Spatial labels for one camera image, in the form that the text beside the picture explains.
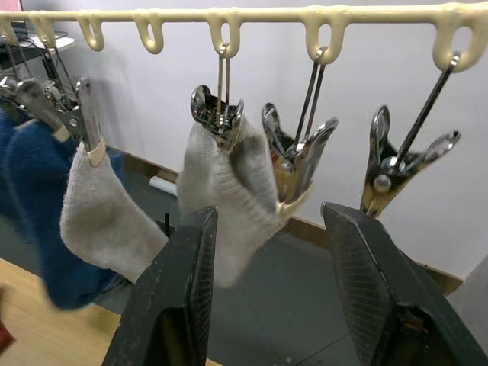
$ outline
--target white wall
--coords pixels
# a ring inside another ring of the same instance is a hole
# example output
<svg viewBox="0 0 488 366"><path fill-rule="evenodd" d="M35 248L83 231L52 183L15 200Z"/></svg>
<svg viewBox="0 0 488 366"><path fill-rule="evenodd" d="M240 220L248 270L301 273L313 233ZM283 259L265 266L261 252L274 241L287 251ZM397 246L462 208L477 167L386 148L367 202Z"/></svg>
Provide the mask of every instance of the white wall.
<svg viewBox="0 0 488 366"><path fill-rule="evenodd" d="M364 5L358 0L342 2ZM368 4L398 5L376 0ZM430 1L405 0L403 4ZM26 10L209 8L332 5L323 0L156 1L24 0ZM76 23L60 24L82 39ZM84 40L63 53L73 75L96 81L98 116L106 140L137 156L180 170L193 120L190 93L201 84L215 92L217 55L207 24L165 24L165 48L146 52L135 24L103 24L105 48L89 49ZM329 32L321 33L324 45ZM359 205L368 159L371 117L390 107L390 137L399 145L439 76L432 61L433 26L349 26L339 58L326 69L315 125L339 119L315 176L312 196L300 217L322 225L320 202ZM278 106L283 124L295 130L312 63L301 24L244 24L241 48L231 62L233 102L245 101L248 118L260 125L262 106ZM469 32L457 44L467 45ZM465 277L488 253L486 207L488 167L488 57L453 75L415 146L425 147L443 133L461 131L451 154L422 172L384 211L381 220L399 247L412 258Z"/></svg>

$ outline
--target cream plastic hanger bar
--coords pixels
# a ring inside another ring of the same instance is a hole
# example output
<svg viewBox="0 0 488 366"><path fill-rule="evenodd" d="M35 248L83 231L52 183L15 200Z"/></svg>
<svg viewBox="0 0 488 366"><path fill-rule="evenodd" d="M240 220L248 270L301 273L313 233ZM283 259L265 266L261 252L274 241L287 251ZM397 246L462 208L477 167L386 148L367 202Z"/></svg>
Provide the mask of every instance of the cream plastic hanger bar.
<svg viewBox="0 0 488 366"><path fill-rule="evenodd" d="M54 47L56 37L53 29L55 21L78 21L88 45L95 51L104 48L101 23L133 21L137 25L140 38L151 53L159 53L163 48L162 25L165 22L207 22L210 26L213 47L218 52L222 46L220 28L228 23L230 45L225 57L234 57L239 50L240 27L246 22L288 22L303 23L306 29L307 52L314 60L319 44L319 29L328 24L332 36L328 49L320 59L321 64L332 63L339 56L345 29L353 23L429 23L437 30L433 57L436 66L444 70L451 59L451 44L459 27L472 30L470 45L462 54L456 72L474 65L488 42L488 3L476 4L447 3L443 5L411 6L308 6L305 8L211 8L182 10L131 10L131 11L0 11L0 34L10 44L17 38L11 21L32 21L37 35ZM151 26L154 39L148 32Z"/></svg>

